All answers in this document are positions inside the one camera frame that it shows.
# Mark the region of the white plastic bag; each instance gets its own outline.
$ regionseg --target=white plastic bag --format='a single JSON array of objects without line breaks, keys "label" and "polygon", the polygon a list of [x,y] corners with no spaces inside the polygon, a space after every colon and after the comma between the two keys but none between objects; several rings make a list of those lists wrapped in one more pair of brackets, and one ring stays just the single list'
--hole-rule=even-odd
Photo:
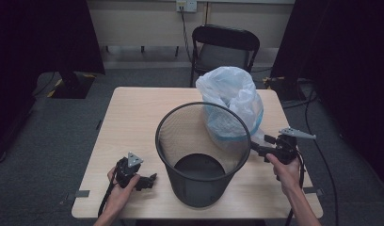
[{"label": "white plastic bag", "polygon": [[[236,67],[219,67],[201,76],[196,87],[204,102],[227,107],[241,118],[252,136],[258,132],[264,107],[248,72]],[[261,132],[257,134],[256,137],[262,138]]]}]

